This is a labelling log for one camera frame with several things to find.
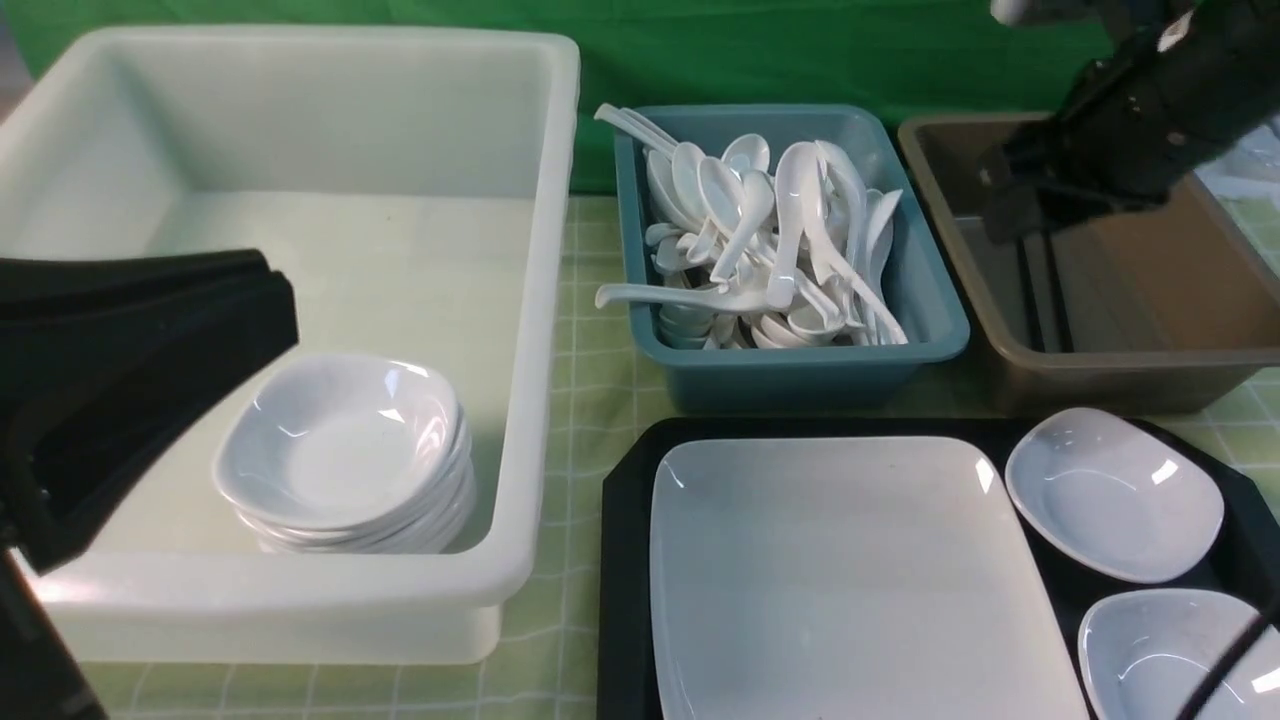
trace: teal plastic bin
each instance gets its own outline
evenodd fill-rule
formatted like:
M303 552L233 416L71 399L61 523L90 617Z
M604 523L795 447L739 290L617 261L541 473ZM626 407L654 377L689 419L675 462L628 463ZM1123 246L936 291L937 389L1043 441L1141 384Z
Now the teal plastic bin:
M959 355L969 320L956 295L906 170L884 126L846 105L694 105L643 108L676 140L719 155L736 137L755 132L769 141L774 163L792 142L827 140L845 149L869 187L902 190L884 295L908 345L787 350L677 350L655 332L657 307L634 305L631 332L640 350L667 374L676 406L690 414L791 413L873 407L884 404L923 365ZM614 142L618 209L627 282L660 284L644 246L654 222L641 145Z

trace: white plastic bin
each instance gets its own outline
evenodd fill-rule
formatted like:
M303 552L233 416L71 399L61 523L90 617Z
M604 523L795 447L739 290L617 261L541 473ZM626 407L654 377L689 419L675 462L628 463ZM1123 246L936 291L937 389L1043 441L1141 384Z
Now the white plastic bin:
M293 283L294 354L433 366L475 434L481 500L449 553L265 555L210 473L268 368L88 553L33 579L77 657L493 650L534 561L577 78L577 47L545 35L120 28L77 42L0 126L0 256L257 247Z

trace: plastic container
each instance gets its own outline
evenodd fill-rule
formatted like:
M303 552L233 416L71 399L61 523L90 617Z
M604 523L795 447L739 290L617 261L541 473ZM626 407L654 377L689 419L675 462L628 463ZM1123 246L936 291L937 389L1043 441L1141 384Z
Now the plastic container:
M0 255L260 249L297 354L444 373L479 503L445 555L266 555L212 461L273 365L192 427L79 560L33 579L86 661L463 664L534 564L579 58L545 35L122 28L0 126Z
M978 159L1037 115L914 119L899 131L938 238L969 300L996 406L1190 413L1280 365L1280 281L1198 179L1156 213L1053 238L1075 352L1032 350L1016 243L982 227Z
M787 413L868 407L886 402L920 366L959 355L969 342L955 286L884 126L846 105L722 105L644 108L677 140L719 155L745 133L764 136L773 161L792 142L827 140L845 149L869 187L902 190L884 295L909 345L787 350L676 350L655 332L657 306L631 307L640 350L666 370L667 388L686 413ZM644 246L654 222L639 142L618 135L618 210L627 282L660 284Z

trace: stack of white bowls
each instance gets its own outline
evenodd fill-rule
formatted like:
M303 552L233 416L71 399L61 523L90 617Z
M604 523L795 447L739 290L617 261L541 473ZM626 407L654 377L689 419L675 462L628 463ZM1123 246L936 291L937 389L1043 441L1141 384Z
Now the stack of white bowls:
M311 355L275 374L214 478L268 552L440 552L476 505L449 382L361 355Z

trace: black tray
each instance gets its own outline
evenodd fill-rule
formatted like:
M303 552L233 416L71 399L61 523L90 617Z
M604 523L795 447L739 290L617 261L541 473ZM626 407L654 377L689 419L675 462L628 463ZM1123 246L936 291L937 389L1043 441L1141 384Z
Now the black tray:
M604 480L596 714L609 720L662 720L649 615L649 514L658 464L671 448L709 438L945 436L977 446L1002 471L1014 446L1037 421L680 418L654 425ZM1204 560L1164 585L1137 585L1094 573L1023 523L1076 679L1076 632L1088 609L1103 597L1149 587L1190 587L1221 591L1261 609L1280 593L1280 525L1253 480L1151 423L1130 421L1203 468L1222 491L1226 518Z

